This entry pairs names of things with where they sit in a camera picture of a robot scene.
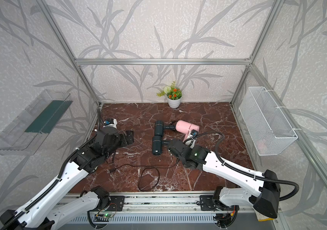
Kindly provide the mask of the dark green hair dryer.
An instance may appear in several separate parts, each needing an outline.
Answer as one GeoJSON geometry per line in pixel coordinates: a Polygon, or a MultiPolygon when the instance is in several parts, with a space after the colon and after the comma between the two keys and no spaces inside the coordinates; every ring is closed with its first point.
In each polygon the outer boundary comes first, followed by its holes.
{"type": "Polygon", "coordinates": [[[152,138],[152,154],[153,155],[161,155],[163,146],[169,144],[169,140],[163,140],[162,136],[155,135],[152,138]]]}
{"type": "Polygon", "coordinates": [[[173,130],[176,131],[176,126],[172,124],[165,125],[163,121],[158,120],[155,122],[155,130],[154,135],[155,136],[163,136],[165,130],[173,130]]]}

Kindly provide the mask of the pink hair dryer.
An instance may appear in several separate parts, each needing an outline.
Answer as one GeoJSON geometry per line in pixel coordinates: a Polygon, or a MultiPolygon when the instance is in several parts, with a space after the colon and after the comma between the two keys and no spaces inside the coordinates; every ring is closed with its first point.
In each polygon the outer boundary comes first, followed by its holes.
{"type": "Polygon", "coordinates": [[[188,122],[185,122],[185,121],[182,121],[182,120],[179,120],[177,123],[176,123],[176,131],[182,133],[182,134],[185,134],[185,138],[184,140],[188,137],[188,134],[190,133],[191,130],[197,130],[198,133],[199,133],[199,126],[197,125],[194,125],[192,123],[188,123],[188,122]]]}

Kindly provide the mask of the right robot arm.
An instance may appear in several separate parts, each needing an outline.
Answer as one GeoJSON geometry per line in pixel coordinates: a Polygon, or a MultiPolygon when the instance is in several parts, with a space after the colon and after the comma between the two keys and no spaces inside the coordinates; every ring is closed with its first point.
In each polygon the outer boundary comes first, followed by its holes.
{"type": "Polygon", "coordinates": [[[249,206],[268,218],[277,218],[279,202],[295,196],[299,185],[279,180],[271,170],[255,171],[222,158],[218,154],[221,141],[217,141],[215,150],[210,150],[200,145],[187,145],[186,140],[173,139],[169,141],[167,149],[186,168],[212,173],[238,185],[237,188],[216,189],[212,199],[218,209],[249,206]]]}

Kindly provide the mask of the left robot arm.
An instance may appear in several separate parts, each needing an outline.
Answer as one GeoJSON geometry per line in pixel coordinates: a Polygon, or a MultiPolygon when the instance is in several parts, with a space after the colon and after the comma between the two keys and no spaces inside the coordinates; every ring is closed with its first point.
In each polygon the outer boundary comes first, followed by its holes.
{"type": "Polygon", "coordinates": [[[132,130],[119,133],[109,118],[94,137],[63,162],[57,176],[30,201],[0,216],[4,230],[58,230],[79,215],[110,206],[110,194],[98,186],[80,198],[56,208],[57,203],[82,179],[94,173],[117,149],[133,144],[132,130]]]}

